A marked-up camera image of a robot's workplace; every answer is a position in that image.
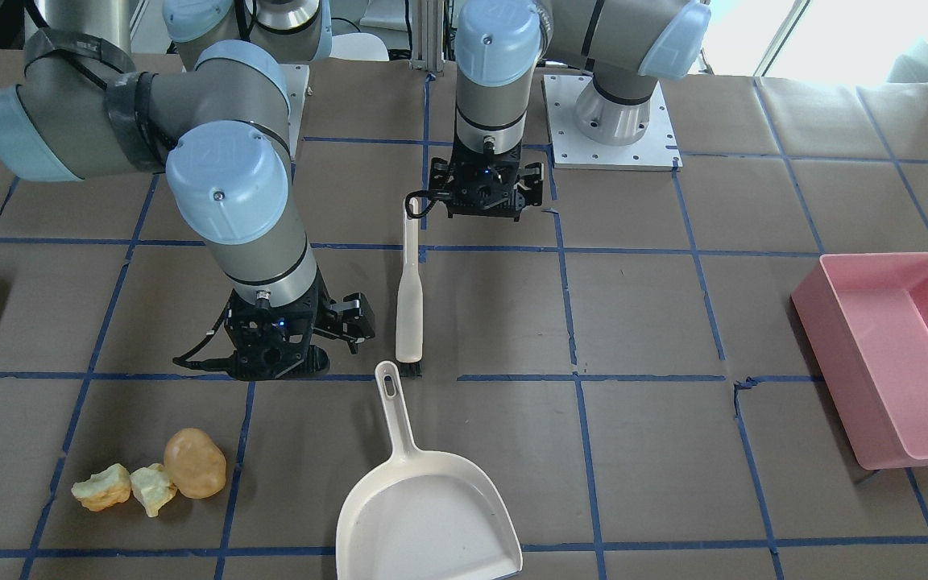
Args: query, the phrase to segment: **metal frame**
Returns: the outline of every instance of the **metal frame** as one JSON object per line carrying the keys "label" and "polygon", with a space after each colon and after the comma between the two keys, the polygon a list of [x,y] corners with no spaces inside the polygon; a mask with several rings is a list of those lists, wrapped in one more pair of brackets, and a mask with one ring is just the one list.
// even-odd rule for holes
{"label": "metal frame", "polygon": [[442,74],[446,63],[442,54],[445,45],[442,26],[445,7],[442,0],[415,0],[410,6],[410,15],[415,23],[410,29],[413,44],[410,64],[427,73]]}
{"label": "metal frame", "polygon": [[773,63],[776,62],[776,58],[780,55],[780,51],[783,51],[783,47],[787,44],[787,40],[789,40],[793,31],[797,29],[797,23],[800,22],[800,19],[804,15],[804,12],[807,11],[807,7],[809,7],[810,4],[811,0],[795,0],[793,6],[789,8],[787,18],[781,23],[780,28],[776,30],[776,36],[773,36],[773,41],[771,41],[771,43],[768,44],[768,48],[765,49],[765,55],[761,57],[761,62],[759,62],[757,68],[754,69],[754,77],[763,77],[769,74],[769,69],[773,66]]}

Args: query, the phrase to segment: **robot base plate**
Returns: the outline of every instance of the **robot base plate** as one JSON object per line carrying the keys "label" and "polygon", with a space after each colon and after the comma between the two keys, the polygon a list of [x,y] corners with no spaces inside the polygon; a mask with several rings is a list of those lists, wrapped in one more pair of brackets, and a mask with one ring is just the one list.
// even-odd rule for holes
{"label": "robot base plate", "polygon": [[546,74],[542,77],[555,168],[670,172],[673,166],[682,167],[682,156],[678,153],[660,85],[651,96],[651,120],[642,139],[631,146],[613,147],[594,142],[575,125],[575,102],[588,82],[589,76],[573,74]]}

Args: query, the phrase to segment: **dustpan handle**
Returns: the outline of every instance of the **dustpan handle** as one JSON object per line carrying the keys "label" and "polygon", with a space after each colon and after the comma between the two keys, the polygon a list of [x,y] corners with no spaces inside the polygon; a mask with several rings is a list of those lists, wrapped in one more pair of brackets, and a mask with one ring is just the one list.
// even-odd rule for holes
{"label": "dustpan handle", "polygon": [[406,414],[406,399],[403,399],[403,385],[400,384],[399,368],[390,361],[380,362],[375,367],[375,381],[379,383],[379,399],[386,413],[386,425],[389,425],[389,440],[393,445],[393,458],[406,458],[417,451],[413,443],[413,431],[410,418]]}

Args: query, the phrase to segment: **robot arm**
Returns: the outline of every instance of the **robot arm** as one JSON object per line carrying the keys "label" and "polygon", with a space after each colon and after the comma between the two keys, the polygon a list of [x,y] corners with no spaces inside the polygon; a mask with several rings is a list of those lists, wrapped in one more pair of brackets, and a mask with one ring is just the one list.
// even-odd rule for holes
{"label": "robot arm", "polygon": [[634,143],[658,77],[686,75],[711,11],[699,0],[469,0],[457,30],[457,122],[450,161],[433,159],[431,210],[510,217],[541,205],[542,167],[519,168],[537,61],[589,71],[578,125],[597,142]]}
{"label": "robot arm", "polygon": [[[519,220],[542,205],[541,163],[520,168],[532,76],[553,35],[541,0],[469,0],[457,30],[457,121],[449,161],[435,158],[426,192],[408,196],[410,217],[431,210]],[[427,197],[424,213],[410,199]]]}
{"label": "robot arm", "polygon": [[[73,10],[88,3],[77,2]],[[121,48],[42,27],[25,48],[25,85],[0,89],[0,159],[26,180],[162,172],[185,221],[234,291],[218,320],[231,357],[183,367],[236,379],[320,375],[314,334],[356,352],[372,338],[362,294],[327,289],[290,194],[288,95],[262,48],[216,43],[192,72],[135,72]]]}
{"label": "robot arm", "polygon": [[281,63],[331,54],[329,0],[165,0],[163,21],[187,70],[221,40],[257,44]]}

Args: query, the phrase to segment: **handle hole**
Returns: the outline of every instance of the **handle hole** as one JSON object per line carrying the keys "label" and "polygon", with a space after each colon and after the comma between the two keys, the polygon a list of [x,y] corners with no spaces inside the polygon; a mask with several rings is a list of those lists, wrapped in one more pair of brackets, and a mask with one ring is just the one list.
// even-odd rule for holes
{"label": "handle hole", "polygon": [[393,378],[390,377],[390,375],[386,375],[384,389],[386,389],[386,396],[389,397],[389,399],[396,396],[396,383],[393,382]]}

